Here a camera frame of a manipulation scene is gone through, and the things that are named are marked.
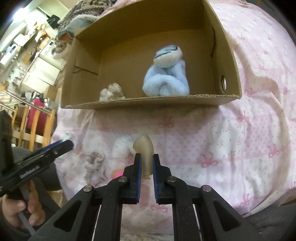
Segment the pink bedsheet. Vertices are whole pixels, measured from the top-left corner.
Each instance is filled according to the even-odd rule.
[[[240,214],[254,214],[296,187],[296,47],[256,6],[213,1],[212,7],[235,53],[241,100],[219,107],[59,110],[53,141],[68,135],[76,144],[56,161],[67,198],[87,183],[92,152],[105,155],[94,174],[104,185],[132,162],[131,143],[142,134],[173,175],[212,186]],[[118,152],[122,139],[129,141]],[[156,205],[153,181],[144,181],[140,204],[123,209],[122,229],[171,233],[171,211]]]

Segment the cardboard box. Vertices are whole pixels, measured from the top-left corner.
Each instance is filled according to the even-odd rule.
[[[43,93],[44,99],[51,99],[52,101],[55,101],[55,98],[57,96],[58,88],[50,85],[46,88],[46,91]]]
[[[183,52],[190,95],[146,97],[144,76],[156,51],[171,44]],[[102,17],[76,36],[65,71],[66,108],[220,105],[241,97],[233,52],[205,0],[141,0]],[[98,102],[100,91],[111,83],[122,87],[126,99]]]

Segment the metal rivet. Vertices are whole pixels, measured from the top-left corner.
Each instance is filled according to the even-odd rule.
[[[128,180],[128,178],[126,176],[121,176],[118,178],[118,181],[120,181],[121,183],[124,183]]]
[[[212,190],[212,188],[209,186],[209,185],[203,185],[202,186],[202,189],[205,191],[205,192],[210,192]]]
[[[175,182],[175,181],[177,180],[177,178],[174,177],[174,176],[169,176],[169,177],[167,178],[167,180],[168,180],[169,182],[173,183],[173,182]]]
[[[93,188],[92,185],[86,185],[83,187],[83,191],[90,192],[92,190],[92,188]]]

